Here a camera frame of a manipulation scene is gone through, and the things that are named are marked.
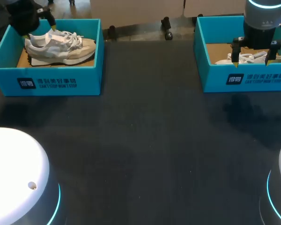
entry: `blue box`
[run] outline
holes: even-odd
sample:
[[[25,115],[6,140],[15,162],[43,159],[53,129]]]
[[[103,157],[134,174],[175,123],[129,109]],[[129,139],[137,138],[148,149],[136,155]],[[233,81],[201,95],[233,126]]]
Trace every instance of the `blue box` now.
[[[194,53],[204,92],[281,90],[281,63],[239,64],[238,68],[211,64],[206,44],[226,44],[243,37],[243,23],[243,16],[198,17]],[[274,40],[278,39],[281,27],[275,31]]]
[[[96,40],[94,66],[92,67],[30,67],[17,68],[24,40],[9,26],[0,43],[0,88],[5,96],[74,96],[99,95],[104,59],[104,39],[99,19],[56,20],[60,31],[76,32]],[[50,26],[46,20],[34,35],[43,35]],[[31,82],[26,89],[20,82]]]

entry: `white sneaker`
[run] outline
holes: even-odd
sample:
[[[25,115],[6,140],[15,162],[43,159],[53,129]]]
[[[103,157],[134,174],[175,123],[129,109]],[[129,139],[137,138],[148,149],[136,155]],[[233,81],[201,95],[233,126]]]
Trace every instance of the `white sneaker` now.
[[[243,64],[243,63],[262,63],[265,64],[266,61],[266,55],[267,52],[262,51],[259,53],[256,53],[254,55],[252,54],[242,54],[239,55],[239,64]],[[273,63],[281,63],[281,55],[277,55],[276,59],[273,61]],[[231,61],[231,54],[228,54],[228,57],[226,60],[220,60],[218,62],[216,62],[215,64],[232,64]]]
[[[30,40],[25,39],[25,48],[31,65],[76,65],[88,60],[95,53],[96,44],[94,40],[82,37],[59,30],[50,30],[42,36],[30,34]]]
[[[252,63],[254,61],[254,56],[252,54],[239,54],[239,64]],[[231,53],[228,54],[226,60],[217,61],[215,64],[233,64],[231,60]]]

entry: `dark table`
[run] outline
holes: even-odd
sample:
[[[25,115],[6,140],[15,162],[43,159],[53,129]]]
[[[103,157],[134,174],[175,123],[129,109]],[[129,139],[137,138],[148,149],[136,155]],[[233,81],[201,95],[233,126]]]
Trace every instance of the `dark table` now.
[[[3,97],[46,150],[69,225],[260,225],[281,92],[203,94],[191,41],[106,43],[98,97]]]

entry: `chair wheel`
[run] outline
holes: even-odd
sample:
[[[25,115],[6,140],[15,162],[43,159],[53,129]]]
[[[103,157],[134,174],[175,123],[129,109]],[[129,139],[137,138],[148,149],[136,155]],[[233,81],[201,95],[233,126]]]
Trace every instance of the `chair wheel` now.
[[[165,39],[166,40],[172,40],[173,39],[173,34],[172,34],[172,32],[166,32],[165,34],[164,34],[164,37],[165,37]]]

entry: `shoe sole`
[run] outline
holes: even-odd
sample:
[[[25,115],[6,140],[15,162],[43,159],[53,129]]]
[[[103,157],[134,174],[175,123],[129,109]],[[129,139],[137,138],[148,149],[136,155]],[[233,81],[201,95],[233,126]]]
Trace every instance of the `shoe sole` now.
[[[79,65],[81,63],[84,63],[88,60],[90,60],[90,58],[92,58],[92,56],[95,55],[95,51],[93,51],[92,53],[81,57],[79,59],[74,59],[74,60],[67,60],[67,59],[57,59],[57,58],[46,58],[46,59],[35,59],[35,58],[31,58],[31,65],[33,67],[37,67],[37,66],[46,66],[46,65],[68,65],[68,66],[75,66],[75,65]]]

